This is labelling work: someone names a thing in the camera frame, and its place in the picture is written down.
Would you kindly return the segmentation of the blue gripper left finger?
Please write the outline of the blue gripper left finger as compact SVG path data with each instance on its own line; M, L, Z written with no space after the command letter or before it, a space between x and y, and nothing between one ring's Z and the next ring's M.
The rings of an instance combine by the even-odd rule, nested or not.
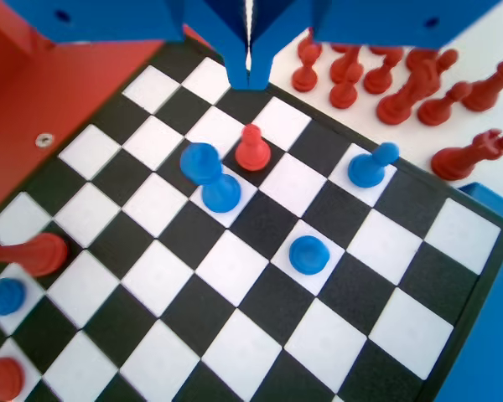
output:
M170 1L169 6L176 28L180 29L179 36L174 41L184 40L184 25L193 29L223 57L231 86L237 90L247 90L248 39L245 2L177 0Z

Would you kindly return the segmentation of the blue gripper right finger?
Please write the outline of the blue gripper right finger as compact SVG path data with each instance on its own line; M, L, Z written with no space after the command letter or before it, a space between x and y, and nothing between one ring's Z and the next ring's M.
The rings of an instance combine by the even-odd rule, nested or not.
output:
M254 1L251 20L251 89L268 86L276 54L311 27L317 1Z

